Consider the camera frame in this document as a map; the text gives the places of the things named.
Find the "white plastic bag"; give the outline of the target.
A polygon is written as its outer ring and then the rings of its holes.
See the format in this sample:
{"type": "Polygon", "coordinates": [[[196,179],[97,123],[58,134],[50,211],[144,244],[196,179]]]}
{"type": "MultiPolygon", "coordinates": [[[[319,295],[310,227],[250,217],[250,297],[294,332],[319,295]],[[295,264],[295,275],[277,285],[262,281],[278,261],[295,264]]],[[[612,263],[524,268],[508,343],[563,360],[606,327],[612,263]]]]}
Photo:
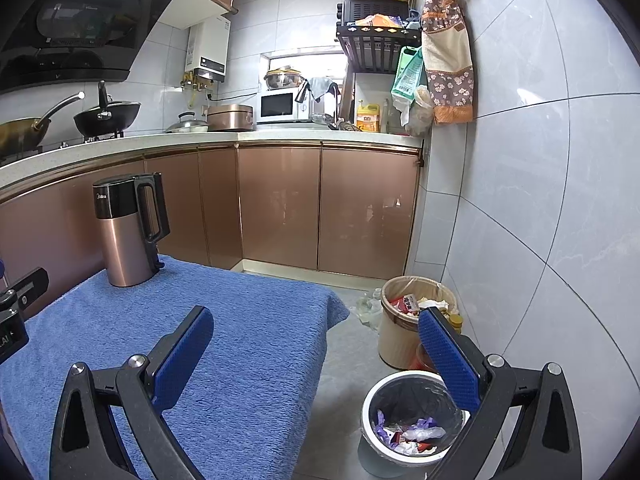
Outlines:
{"type": "Polygon", "coordinates": [[[446,430],[437,425],[433,417],[419,418],[402,432],[406,441],[426,442],[438,440],[446,436],[446,430]]]}

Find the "red snack wrapper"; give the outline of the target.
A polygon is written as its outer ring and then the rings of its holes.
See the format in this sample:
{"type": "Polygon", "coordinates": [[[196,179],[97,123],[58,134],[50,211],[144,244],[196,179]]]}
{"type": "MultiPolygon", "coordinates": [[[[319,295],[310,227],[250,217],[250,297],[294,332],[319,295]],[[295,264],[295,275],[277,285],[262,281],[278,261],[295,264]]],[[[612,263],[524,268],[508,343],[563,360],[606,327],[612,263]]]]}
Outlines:
{"type": "Polygon", "coordinates": [[[434,448],[434,445],[432,445],[430,442],[419,442],[416,445],[416,449],[418,450],[419,453],[424,453],[426,451],[431,450],[432,448],[434,448]]]}

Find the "long purple twisted wrapper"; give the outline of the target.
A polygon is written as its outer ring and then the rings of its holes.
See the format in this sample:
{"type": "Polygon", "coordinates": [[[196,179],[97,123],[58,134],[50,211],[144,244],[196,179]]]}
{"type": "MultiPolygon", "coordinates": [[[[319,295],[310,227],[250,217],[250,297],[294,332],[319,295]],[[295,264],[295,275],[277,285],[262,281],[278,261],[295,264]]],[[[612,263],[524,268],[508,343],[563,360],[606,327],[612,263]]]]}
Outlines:
{"type": "Polygon", "coordinates": [[[401,434],[404,432],[401,426],[396,424],[396,422],[388,424],[386,422],[385,415],[381,410],[376,411],[376,419],[373,428],[378,440],[380,440],[386,448],[390,448],[391,450],[396,448],[401,434]]]}

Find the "white rimmed trash can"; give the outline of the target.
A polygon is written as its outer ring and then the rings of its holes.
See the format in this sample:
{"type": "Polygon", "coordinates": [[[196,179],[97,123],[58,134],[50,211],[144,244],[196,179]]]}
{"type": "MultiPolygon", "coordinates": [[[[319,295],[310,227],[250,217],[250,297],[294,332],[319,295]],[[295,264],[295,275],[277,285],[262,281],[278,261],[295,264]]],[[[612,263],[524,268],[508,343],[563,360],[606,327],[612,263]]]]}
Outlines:
{"type": "Polygon", "coordinates": [[[363,468],[378,478],[397,478],[412,470],[431,470],[447,454],[466,423],[469,412],[458,408],[442,378],[423,370],[406,370],[391,374],[367,393],[360,414],[361,438],[358,456],[363,468]],[[381,410],[388,424],[396,422],[402,430],[419,418],[433,417],[446,436],[426,441],[434,445],[419,453],[419,442],[406,441],[402,436],[391,450],[378,440],[374,432],[376,411],[381,410]]]}

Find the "beige trash bin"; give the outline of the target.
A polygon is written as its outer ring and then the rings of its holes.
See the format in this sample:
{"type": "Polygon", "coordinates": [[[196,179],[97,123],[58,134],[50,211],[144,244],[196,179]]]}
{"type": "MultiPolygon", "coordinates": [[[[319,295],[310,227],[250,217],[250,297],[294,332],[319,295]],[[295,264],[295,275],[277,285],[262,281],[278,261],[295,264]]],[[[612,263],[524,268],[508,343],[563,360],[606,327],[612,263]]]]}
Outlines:
{"type": "Polygon", "coordinates": [[[454,293],[430,278],[403,275],[382,287],[382,321],[378,329],[378,354],[389,366],[408,370],[419,347],[419,302],[429,301],[445,310],[445,316],[459,314],[454,293]]]}

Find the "brown kitchen cabinets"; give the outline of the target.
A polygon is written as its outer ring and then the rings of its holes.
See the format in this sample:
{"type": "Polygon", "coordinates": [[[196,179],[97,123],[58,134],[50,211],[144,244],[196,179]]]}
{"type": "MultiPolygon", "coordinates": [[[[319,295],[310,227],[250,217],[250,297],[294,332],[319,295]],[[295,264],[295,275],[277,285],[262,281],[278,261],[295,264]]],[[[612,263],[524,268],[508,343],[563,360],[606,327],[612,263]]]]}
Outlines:
{"type": "Polygon", "coordinates": [[[1,169],[1,257],[36,266],[55,299],[102,266],[91,188],[159,172],[168,256],[231,269],[248,260],[386,280],[405,271],[422,158],[409,140],[134,136],[59,148],[1,169]]]}

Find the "copper black electric kettle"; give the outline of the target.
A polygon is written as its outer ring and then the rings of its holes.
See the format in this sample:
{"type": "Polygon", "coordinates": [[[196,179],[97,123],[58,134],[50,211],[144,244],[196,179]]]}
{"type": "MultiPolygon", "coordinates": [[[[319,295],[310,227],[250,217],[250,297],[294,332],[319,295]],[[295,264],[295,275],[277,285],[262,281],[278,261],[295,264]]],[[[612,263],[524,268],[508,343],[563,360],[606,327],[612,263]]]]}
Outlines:
{"type": "Polygon", "coordinates": [[[170,233],[162,175],[99,180],[92,196],[110,283],[132,287],[149,281],[164,266],[157,243],[170,233]]]}

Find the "blue towel mat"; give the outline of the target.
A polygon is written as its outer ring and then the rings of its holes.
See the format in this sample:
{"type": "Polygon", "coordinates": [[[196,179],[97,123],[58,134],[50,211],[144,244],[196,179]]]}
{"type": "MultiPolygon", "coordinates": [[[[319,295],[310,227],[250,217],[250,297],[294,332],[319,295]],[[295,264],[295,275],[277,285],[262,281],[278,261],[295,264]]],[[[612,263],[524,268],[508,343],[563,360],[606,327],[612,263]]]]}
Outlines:
{"type": "Polygon", "coordinates": [[[1,367],[1,405],[28,472],[47,478],[70,368],[149,356],[188,314],[201,315],[168,358],[149,365],[157,413],[207,479],[287,479],[306,437],[328,348],[348,310],[334,292],[165,258],[130,287],[94,274],[26,323],[1,367]]]}

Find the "glass pot lid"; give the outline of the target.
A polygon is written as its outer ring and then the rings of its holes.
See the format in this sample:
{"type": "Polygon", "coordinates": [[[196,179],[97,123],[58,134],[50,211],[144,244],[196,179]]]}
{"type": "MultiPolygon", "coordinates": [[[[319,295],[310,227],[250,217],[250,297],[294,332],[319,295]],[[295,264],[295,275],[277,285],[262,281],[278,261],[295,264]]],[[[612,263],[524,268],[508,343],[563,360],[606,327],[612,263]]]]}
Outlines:
{"type": "Polygon", "coordinates": [[[183,112],[178,115],[178,122],[169,126],[166,133],[204,133],[208,131],[208,123],[196,118],[194,112],[183,112]]]}

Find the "copper rice cooker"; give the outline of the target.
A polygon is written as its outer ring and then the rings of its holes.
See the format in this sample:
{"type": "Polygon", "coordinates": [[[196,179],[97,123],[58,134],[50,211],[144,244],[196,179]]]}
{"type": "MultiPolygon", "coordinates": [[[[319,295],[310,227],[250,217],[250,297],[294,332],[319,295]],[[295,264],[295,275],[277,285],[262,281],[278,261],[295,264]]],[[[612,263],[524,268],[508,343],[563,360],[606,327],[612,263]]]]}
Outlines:
{"type": "Polygon", "coordinates": [[[206,117],[210,131],[252,131],[255,125],[254,110],[250,105],[210,106],[206,117]]]}

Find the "white microwave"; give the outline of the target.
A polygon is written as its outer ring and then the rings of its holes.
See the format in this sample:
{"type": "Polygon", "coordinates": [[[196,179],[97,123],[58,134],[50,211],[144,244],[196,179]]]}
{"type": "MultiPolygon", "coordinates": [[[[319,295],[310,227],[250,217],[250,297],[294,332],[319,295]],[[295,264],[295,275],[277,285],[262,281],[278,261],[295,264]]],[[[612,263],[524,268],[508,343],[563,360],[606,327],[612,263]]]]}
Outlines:
{"type": "Polygon", "coordinates": [[[311,96],[305,92],[302,102],[296,98],[299,88],[267,90],[258,98],[258,124],[280,124],[281,122],[311,122],[311,96]]]}

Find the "white water heater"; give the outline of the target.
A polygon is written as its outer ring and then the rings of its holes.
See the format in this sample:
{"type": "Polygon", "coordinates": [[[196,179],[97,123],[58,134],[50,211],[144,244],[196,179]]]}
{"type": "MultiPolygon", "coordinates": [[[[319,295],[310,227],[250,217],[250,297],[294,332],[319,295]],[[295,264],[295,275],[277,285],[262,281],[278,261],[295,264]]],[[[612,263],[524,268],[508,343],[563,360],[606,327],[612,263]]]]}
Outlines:
{"type": "Polygon", "coordinates": [[[214,16],[189,28],[184,71],[209,81],[224,82],[227,75],[230,21],[214,16]]]}

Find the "yellow food package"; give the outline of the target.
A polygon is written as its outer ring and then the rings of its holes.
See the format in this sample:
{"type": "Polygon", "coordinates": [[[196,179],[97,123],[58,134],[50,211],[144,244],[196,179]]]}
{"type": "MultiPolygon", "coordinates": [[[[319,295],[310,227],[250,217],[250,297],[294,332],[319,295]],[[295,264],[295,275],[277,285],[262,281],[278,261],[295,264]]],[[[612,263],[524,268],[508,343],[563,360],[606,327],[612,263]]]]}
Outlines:
{"type": "Polygon", "coordinates": [[[363,132],[379,132],[381,107],[378,104],[359,102],[356,111],[356,126],[363,132]]]}

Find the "green plastic bag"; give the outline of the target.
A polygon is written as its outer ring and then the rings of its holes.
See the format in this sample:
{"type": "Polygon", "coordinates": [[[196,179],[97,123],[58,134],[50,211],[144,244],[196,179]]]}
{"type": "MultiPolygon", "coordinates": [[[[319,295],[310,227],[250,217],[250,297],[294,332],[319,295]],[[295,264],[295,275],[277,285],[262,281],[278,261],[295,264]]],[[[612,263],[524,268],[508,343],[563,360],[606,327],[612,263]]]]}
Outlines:
{"type": "Polygon", "coordinates": [[[390,95],[394,107],[400,110],[410,106],[420,86],[423,73],[423,52],[421,48],[403,47],[400,50],[396,75],[390,95]]]}

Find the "black wall rack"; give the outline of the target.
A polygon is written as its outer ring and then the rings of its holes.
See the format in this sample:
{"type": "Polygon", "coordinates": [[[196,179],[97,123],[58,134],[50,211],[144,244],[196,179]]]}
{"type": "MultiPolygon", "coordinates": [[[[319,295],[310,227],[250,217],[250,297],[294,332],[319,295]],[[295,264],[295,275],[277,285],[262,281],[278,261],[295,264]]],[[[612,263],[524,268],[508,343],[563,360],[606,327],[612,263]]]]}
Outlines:
{"type": "Polygon", "coordinates": [[[335,36],[353,72],[393,75],[420,48],[419,12],[414,0],[341,0],[335,36]]]}

